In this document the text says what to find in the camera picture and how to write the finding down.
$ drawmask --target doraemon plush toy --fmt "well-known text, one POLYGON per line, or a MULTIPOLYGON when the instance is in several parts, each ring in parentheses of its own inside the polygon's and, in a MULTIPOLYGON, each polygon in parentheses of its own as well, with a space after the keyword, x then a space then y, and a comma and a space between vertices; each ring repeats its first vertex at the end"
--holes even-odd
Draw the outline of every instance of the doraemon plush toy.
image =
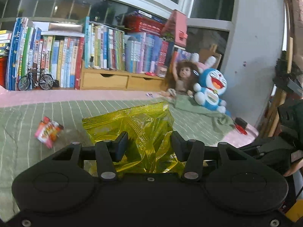
POLYGON ((226 113, 226 101, 219 98, 227 87, 226 80, 221 72, 209 68, 199 76, 199 81, 194 85, 195 101, 211 111, 226 113))

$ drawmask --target doll hair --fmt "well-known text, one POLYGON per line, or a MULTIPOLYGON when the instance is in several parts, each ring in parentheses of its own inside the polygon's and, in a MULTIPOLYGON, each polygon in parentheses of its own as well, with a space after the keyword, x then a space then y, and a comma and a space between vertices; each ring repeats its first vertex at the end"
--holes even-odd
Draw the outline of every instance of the doll hair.
MULTIPOLYGON (((189 77, 189 83, 188 83, 188 89, 193 91, 194 84, 197 83, 199 80, 199 75, 198 75, 199 69, 195 63, 188 61, 188 60, 183 60, 183 61, 180 61, 177 63, 178 75, 183 67, 189 67, 191 70, 191 75, 189 77)), ((167 83, 169 84, 169 88, 175 88, 176 82, 175 82, 174 77, 172 76, 172 73, 169 72, 167 75, 168 75, 167 83)))

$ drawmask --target miniature bicycle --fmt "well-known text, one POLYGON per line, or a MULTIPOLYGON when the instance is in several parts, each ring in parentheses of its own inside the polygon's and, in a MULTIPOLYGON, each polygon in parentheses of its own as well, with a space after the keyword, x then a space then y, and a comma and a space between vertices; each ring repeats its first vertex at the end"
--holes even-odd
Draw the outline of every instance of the miniature bicycle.
POLYGON ((31 85, 31 82, 35 84, 36 87, 40 86, 41 89, 49 90, 54 85, 54 79, 50 73, 46 73, 44 69, 39 69, 39 71, 34 71, 36 68, 31 67, 30 65, 27 65, 27 71, 28 74, 23 76, 19 82, 18 82, 18 89, 20 91, 22 90, 28 90, 28 88, 31 85), (39 80, 34 81, 33 79, 33 73, 39 74, 39 80))

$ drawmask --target crinkled plastic wrapper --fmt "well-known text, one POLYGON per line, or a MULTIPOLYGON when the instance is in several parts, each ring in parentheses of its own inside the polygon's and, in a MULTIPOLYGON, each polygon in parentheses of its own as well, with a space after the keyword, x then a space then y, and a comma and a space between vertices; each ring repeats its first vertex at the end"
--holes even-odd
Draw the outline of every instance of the crinkled plastic wrapper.
MULTIPOLYGON (((115 140, 128 132, 128 148, 121 162, 114 162, 119 176, 124 173, 179 173, 179 162, 171 147, 170 135, 174 118, 167 102, 126 108, 109 114, 82 120, 93 144, 106 139, 115 140)), ((96 163, 89 172, 96 174, 96 163)))

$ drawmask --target wooden drawer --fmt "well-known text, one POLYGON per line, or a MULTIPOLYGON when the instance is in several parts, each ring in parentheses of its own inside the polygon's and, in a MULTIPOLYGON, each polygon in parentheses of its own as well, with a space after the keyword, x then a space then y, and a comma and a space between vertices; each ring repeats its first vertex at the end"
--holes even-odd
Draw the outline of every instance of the wooden drawer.
POLYGON ((161 79, 129 76, 127 89, 144 90, 144 91, 160 91, 162 85, 163 85, 163 80, 161 79))
POLYGON ((128 76, 85 72, 83 88, 126 89, 128 76))

